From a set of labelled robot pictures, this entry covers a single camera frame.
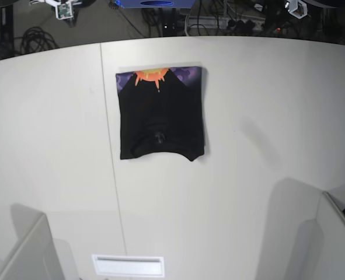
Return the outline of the white partition panel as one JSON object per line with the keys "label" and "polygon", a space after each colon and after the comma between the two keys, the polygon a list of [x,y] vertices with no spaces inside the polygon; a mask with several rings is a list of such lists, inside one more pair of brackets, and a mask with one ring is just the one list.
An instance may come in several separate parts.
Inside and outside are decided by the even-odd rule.
{"label": "white partition panel", "polygon": [[44,213],[0,262],[0,279],[65,279]]}
{"label": "white partition panel", "polygon": [[313,279],[345,279],[345,215],[329,193],[320,199],[316,221],[323,246]]}

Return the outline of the white power strip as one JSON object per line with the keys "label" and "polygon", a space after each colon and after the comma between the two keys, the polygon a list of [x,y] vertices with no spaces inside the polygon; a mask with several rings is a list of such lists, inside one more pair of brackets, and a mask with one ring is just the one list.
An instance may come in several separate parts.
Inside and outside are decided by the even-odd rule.
{"label": "white power strip", "polygon": [[234,33],[260,33],[263,31],[266,19],[262,17],[240,15],[240,17],[231,18],[223,16],[188,16],[185,20],[186,31],[199,29],[199,34],[211,32],[218,34],[220,32]]}

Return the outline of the white partition panel left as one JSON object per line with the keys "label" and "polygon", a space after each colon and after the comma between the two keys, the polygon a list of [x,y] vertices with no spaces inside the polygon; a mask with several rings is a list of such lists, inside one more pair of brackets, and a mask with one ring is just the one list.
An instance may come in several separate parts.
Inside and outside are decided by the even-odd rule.
{"label": "white partition panel left", "polygon": [[65,279],[44,213],[0,262],[0,279]]}

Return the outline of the white partition panel right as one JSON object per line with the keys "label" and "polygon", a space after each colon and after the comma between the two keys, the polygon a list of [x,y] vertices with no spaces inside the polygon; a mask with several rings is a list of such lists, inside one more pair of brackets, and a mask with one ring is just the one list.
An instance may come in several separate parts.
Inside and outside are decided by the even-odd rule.
{"label": "white partition panel right", "polygon": [[329,193],[320,199],[316,221],[323,246],[313,279],[345,279],[345,215]]}

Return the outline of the blue box with oval logo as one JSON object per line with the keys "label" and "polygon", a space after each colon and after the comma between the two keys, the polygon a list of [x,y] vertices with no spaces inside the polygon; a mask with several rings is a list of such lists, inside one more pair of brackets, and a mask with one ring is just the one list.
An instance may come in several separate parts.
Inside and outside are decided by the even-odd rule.
{"label": "blue box with oval logo", "polygon": [[196,0],[119,0],[115,3],[126,9],[134,8],[192,8]]}

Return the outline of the black T-shirt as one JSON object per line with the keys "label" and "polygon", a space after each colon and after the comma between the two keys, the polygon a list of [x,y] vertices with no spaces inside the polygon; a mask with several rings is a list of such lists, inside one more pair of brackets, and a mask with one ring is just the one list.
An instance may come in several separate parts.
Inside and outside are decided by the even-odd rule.
{"label": "black T-shirt", "polygon": [[116,74],[120,159],[205,153],[202,67],[181,66]]}

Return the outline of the black flat box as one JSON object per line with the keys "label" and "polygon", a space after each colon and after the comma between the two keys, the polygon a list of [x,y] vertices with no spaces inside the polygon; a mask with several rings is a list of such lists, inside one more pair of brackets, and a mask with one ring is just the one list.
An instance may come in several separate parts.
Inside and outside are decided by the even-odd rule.
{"label": "black flat box", "polygon": [[11,44],[14,40],[13,5],[0,8],[0,38]]}

